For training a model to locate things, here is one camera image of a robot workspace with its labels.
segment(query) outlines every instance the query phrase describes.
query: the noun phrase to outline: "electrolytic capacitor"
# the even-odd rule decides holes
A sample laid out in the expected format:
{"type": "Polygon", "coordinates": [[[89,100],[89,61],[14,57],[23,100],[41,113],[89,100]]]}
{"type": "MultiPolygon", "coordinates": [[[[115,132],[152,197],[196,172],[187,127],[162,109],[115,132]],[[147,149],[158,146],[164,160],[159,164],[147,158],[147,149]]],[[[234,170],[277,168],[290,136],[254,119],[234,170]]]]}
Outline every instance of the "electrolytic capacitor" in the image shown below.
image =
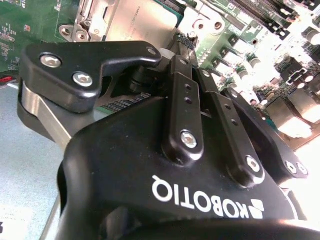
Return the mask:
{"type": "Polygon", "coordinates": [[[262,91],[257,91],[256,96],[259,99],[261,105],[264,106],[268,103],[268,99],[266,98],[266,96],[264,95],[264,93],[262,91]]]}
{"type": "Polygon", "coordinates": [[[312,45],[319,45],[320,44],[320,32],[313,29],[308,32],[305,38],[312,44],[312,45]]]}
{"type": "Polygon", "coordinates": [[[265,121],[267,120],[266,115],[262,112],[260,108],[256,109],[256,112],[260,115],[260,117],[265,121]]]}
{"type": "Polygon", "coordinates": [[[236,89],[238,85],[235,82],[229,83],[228,88],[236,89]]]}
{"type": "Polygon", "coordinates": [[[249,81],[251,79],[249,73],[246,70],[239,72],[238,75],[242,81],[249,81]]]}
{"type": "Polygon", "coordinates": [[[305,83],[302,81],[302,77],[299,79],[295,80],[293,84],[296,86],[297,89],[303,89],[305,87],[305,83]]]}
{"type": "Polygon", "coordinates": [[[253,70],[255,70],[255,71],[260,70],[260,68],[262,66],[261,61],[257,57],[251,59],[249,63],[251,65],[251,67],[253,68],[253,70]]]}
{"type": "Polygon", "coordinates": [[[306,83],[310,83],[315,77],[311,74],[311,72],[307,71],[304,75],[303,75],[303,79],[306,83]]]}

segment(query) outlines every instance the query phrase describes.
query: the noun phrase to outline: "capacitor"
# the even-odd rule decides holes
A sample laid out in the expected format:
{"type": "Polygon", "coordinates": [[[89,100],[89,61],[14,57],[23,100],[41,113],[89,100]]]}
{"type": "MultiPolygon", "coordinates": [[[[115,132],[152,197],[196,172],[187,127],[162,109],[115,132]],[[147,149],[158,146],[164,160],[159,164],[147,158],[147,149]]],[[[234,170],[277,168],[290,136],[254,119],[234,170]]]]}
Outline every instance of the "capacitor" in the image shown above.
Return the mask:
{"type": "Polygon", "coordinates": [[[319,45],[320,44],[320,32],[313,29],[307,33],[305,38],[312,44],[312,45],[319,45]]]}
{"type": "Polygon", "coordinates": [[[299,79],[293,82],[293,84],[296,86],[297,89],[303,89],[306,85],[301,79],[302,78],[300,77],[299,79]]]}
{"type": "Polygon", "coordinates": [[[259,60],[259,58],[257,58],[257,57],[251,59],[249,63],[251,65],[251,67],[253,68],[253,70],[255,70],[255,71],[260,70],[262,67],[262,63],[259,60]]]}
{"type": "Polygon", "coordinates": [[[268,93],[265,95],[265,97],[266,97],[266,99],[269,101],[269,100],[271,100],[275,95],[276,95],[275,92],[270,91],[270,92],[268,92],[268,93]]]}
{"type": "Polygon", "coordinates": [[[256,112],[259,114],[259,116],[262,118],[262,120],[267,120],[266,115],[263,113],[263,111],[260,108],[256,109],[256,112]]]}
{"type": "Polygon", "coordinates": [[[306,83],[310,83],[315,77],[311,74],[311,72],[307,71],[304,75],[303,75],[303,79],[306,83]]]}
{"type": "Polygon", "coordinates": [[[242,81],[249,81],[250,80],[250,75],[246,70],[239,72],[238,75],[242,81]]]}
{"type": "Polygon", "coordinates": [[[268,99],[266,98],[266,96],[264,95],[264,93],[262,91],[257,91],[256,96],[259,99],[261,105],[264,106],[268,103],[268,99]]]}
{"type": "Polygon", "coordinates": [[[252,106],[257,105],[257,100],[252,99],[252,100],[250,101],[250,104],[251,104],[252,106]]]}
{"type": "Polygon", "coordinates": [[[228,88],[236,89],[238,85],[235,82],[229,83],[228,88]]]}

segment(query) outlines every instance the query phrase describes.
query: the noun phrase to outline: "circuit board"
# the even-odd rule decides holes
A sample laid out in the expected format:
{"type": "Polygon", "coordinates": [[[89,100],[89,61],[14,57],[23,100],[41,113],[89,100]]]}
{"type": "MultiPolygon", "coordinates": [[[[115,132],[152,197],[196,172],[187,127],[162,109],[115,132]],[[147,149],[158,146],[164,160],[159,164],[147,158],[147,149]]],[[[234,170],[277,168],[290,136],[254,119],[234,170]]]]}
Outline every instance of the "circuit board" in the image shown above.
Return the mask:
{"type": "MultiPolygon", "coordinates": [[[[307,39],[312,31],[320,36],[319,2],[308,7],[298,4],[295,0],[203,2],[210,5],[212,14],[218,13],[222,16],[220,19],[224,22],[223,31],[206,34],[205,38],[198,42],[192,42],[193,37],[189,33],[181,33],[190,39],[187,40],[189,44],[194,43],[193,49],[198,65],[219,76],[215,81],[220,90],[234,88],[267,117],[267,108],[279,97],[287,98],[302,85],[306,92],[312,92],[308,83],[293,84],[290,82],[291,76],[288,78],[286,74],[292,70],[305,75],[306,78],[307,75],[316,76],[320,73],[320,58],[312,57],[320,56],[320,42],[311,44],[311,40],[307,39]],[[281,12],[274,5],[282,6],[281,12]],[[262,65],[259,69],[253,67],[253,60],[257,59],[262,65]],[[294,65],[293,61],[299,69],[290,69],[294,65]]],[[[194,0],[148,0],[148,6],[154,6],[155,3],[161,11],[157,13],[160,17],[163,11],[176,16],[177,33],[182,29],[180,23],[184,23],[184,18],[188,17],[184,15],[186,6],[194,9],[197,6],[194,0]]],[[[0,0],[0,73],[8,70],[18,71],[20,52],[29,44],[72,42],[73,40],[68,40],[62,35],[60,27],[76,24],[78,4],[77,0],[0,0]]],[[[142,1],[136,1],[135,5],[132,4],[134,6],[128,8],[134,17],[131,24],[136,20],[135,12],[138,13],[142,8],[140,4],[142,1]]],[[[153,23],[158,24],[157,22],[157,18],[154,18],[153,23]]],[[[117,112],[147,97],[141,94],[133,101],[112,103],[102,110],[107,113],[117,112]]]]}
{"type": "Polygon", "coordinates": [[[0,0],[0,72],[19,70],[29,44],[65,42],[57,29],[71,21],[71,6],[68,0],[0,0]]]}

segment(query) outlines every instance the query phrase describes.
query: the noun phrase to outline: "electronic component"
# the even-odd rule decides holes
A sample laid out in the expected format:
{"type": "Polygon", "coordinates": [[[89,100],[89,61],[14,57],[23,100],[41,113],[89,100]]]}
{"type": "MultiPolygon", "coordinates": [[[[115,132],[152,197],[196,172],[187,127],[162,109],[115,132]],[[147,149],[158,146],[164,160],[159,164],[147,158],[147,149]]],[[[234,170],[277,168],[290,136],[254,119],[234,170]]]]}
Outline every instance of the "electronic component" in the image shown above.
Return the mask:
{"type": "Polygon", "coordinates": [[[207,71],[211,74],[215,84],[218,85],[222,79],[221,74],[213,69],[208,69],[207,71]]]}
{"type": "Polygon", "coordinates": [[[270,83],[271,83],[272,85],[278,85],[278,84],[280,83],[280,79],[275,77],[274,79],[272,79],[272,80],[270,81],[270,83]]]}
{"type": "Polygon", "coordinates": [[[262,110],[260,108],[256,109],[256,112],[259,114],[259,116],[262,118],[262,120],[267,120],[266,115],[262,112],[262,110]]]}
{"type": "Polygon", "coordinates": [[[261,61],[257,57],[251,59],[249,61],[249,63],[251,65],[251,67],[253,68],[253,70],[256,72],[259,71],[263,67],[263,64],[261,63],[261,61]]]}
{"type": "Polygon", "coordinates": [[[220,54],[222,59],[231,65],[237,65],[242,60],[242,58],[239,57],[235,51],[228,47],[224,47],[220,54]]]}
{"type": "Polygon", "coordinates": [[[247,70],[242,70],[241,72],[238,73],[238,75],[242,81],[246,82],[251,80],[251,76],[249,75],[247,70]]]}
{"type": "Polygon", "coordinates": [[[286,30],[290,26],[290,23],[286,22],[286,25],[280,25],[278,22],[274,21],[270,15],[261,11],[262,6],[259,7],[250,0],[229,0],[229,2],[250,16],[261,26],[264,26],[271,33],[279,36],[281,40],[286,39],[290,34],[290,32],[286,30]]]}
{"type": "Polygon", "coordinates": [[[240,54],[246,53],[251,48],[249,44],[237,36],[232,36],[229,39],[229,43],[232,46],[232,49],[236,50],[240,54]]]}
{"type": "Polygon", "coordinates": [[[288,22],[293,22],[299,17],[296,11],[278,0],[265,0],[263,3],[288,22]]]}
{"type": "Polygon", "coordinates": [[[311,127],[294,114],[292,108],[282,97],[271,103],[266,111],[278,130],[292,138],[308,138],[312,135],[311,127]]]}
{"type": "Polygon", "coordinates": [[[320,95],[320,74],[315,76],[308,86],[315,94],[320,95]]]}
{"type": "Polygon", "coordinates": [[[257,91],[256,92],[256,96],[257,96],[257,98],[260,101],[262,106],[264,106],[264,105],[266,105],[268,103],[268,100],[267,100],[266,96],[264,95],[264,93],[262,91],[257,91]]]}
{"type": "Polygon", "coordinates": [[[228,88],[232,88],[232,89],[236,89],[238,87],[238,85],[235,82],[231,82],[228,84],[227,86],[228,88]]]}
{"type": "Polygon", "coordinates": [[[314,124],[320,121],[320,105],[304,90],[297,89],[288,99],[305,120],[314,124]]]}
{"type": "Polygon", "coordinates": [[[297,89],[303,89],[306,85],[301,78],[296,79],[293,83],[297,89]]]}
{"type": "Polygon", "coordinates": [[[267,99],[268,101],[270,101],[275,95],[276,95],[276,94],[275,94],[274,91],[270,91],[270,92],[268,92],[268,93],[265,95],[265,97],[266,97],[266,99],[267,99]]]}
{"type": "Polygon", "coordinates": [[[318,4],[315,3],[315,0],[292,0],[295,4],[308,8],[310,11],[316,9],[318,4]]]}
{"type": "Polygon", "coordinates": [[[311,30],[306,34],[305,38],[312,44],[312,45],[320,45],[320,32],[311,28],[311,30]]]}
{"type": "Polygon", "coordinates": [[[298,89],[302,89],[306,85],[305,82],[309,83],[313,80],[312,74],[308,73],[307,69],[293,57],[281,65],[279,72],[287,85],[294,84],[298,89]]]}
{"type": "Polygon", "coordinates": [[[214,69],[219,73],[221,73],[222,75],[227,75],[233,71],[232,68],[229,66],[229,64],[220,58],[214,59],[212,61],[212,64],[214,69]]]}

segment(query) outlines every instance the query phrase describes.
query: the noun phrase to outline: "green circuit board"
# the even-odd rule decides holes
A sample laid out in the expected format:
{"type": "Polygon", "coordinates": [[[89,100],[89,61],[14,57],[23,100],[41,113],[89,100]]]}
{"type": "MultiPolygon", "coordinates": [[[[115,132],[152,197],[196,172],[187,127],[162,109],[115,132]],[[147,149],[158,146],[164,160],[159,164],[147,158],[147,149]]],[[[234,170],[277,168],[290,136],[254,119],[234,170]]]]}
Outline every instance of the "green circuit board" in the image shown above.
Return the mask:
{"type": "Polygon", "coordinates": [[[0,72],[18,70],[29,44],[62,43],[58,26],[70,23],[71,0],[0,0],[0,72]]]}

